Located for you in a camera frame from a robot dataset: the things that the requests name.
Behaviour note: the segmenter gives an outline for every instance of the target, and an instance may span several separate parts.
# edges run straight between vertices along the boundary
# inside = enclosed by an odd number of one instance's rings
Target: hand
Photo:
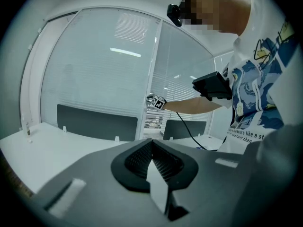
[[[150,95],[147,97],[148,99],[152,98],[150,107],[155,108],[155,109],[163,109],[164,105],[166,104],[165,98],[157,95]]]

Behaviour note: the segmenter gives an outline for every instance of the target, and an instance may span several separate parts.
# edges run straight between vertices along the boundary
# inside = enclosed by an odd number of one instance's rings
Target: window blinds
[[[181,101],[200,96],[192,88],[192,81],[213,71],[213,58],[202,45],[181,30],[163,22],[151,93],[163,96],[167,101]],[[205,128],[207,130],[211,113],[194,115],[180,113],[180,116],[184,121],[207,121]],[[180,118],[175,112],[148,107],[144,137],[152,135],[156,138],[158,134],[160,139],[164,134],[167,120]]]
[[[123,9],[84,9],[58,40],[46,67],[41,120],[57,126],[57,104],[138,118],[159,20]]]

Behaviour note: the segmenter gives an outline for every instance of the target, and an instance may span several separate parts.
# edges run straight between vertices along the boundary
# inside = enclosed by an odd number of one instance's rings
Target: ceiling light
[[[120,52],[120,53],[123,53],[123,54],[128,54],[128,55],[133,55],[133,56],[136,56],[136,57],[141,57],[140,54],[137,54],[137,53],[134,53],[134,52],[120,50],[120,49],[116,49],[116,48],[109,48],[109,49],[111,51],[114,51],[114,52]]]

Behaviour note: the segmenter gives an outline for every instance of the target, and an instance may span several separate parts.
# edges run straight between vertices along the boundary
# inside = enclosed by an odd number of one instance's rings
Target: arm
[[[183,114],[202,114],[215,110],[221,105],[215,104],[205,97],[194,97],[189,100],[177,101],[177,102],[167,102],[164,105],[164,109],[183,113]]]

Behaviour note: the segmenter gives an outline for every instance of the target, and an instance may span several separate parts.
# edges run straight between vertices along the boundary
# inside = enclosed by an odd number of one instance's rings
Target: white t-shirt
[[[294,71],[303,75],[300,69],[303,60],[294,31],[273,0],[252,0],[247,27],[233,47],[234,55],[222,72],[230,81],[232,100],[214,98],[213,102],[226,107],[232,105],[235,110],[234,123],[218,151],[243,154],[249,143],[263,140],[270,132],[283,127],[284,119],[292,122],[285,100],[281,100],[289,95],[281,92],[285,84],[292,84],[290,75]],[[275,86],[282,73],[288,74],[284,78],[289,79],[282,79]],[[302,88],[298,90],[297,93],[303,92]]]

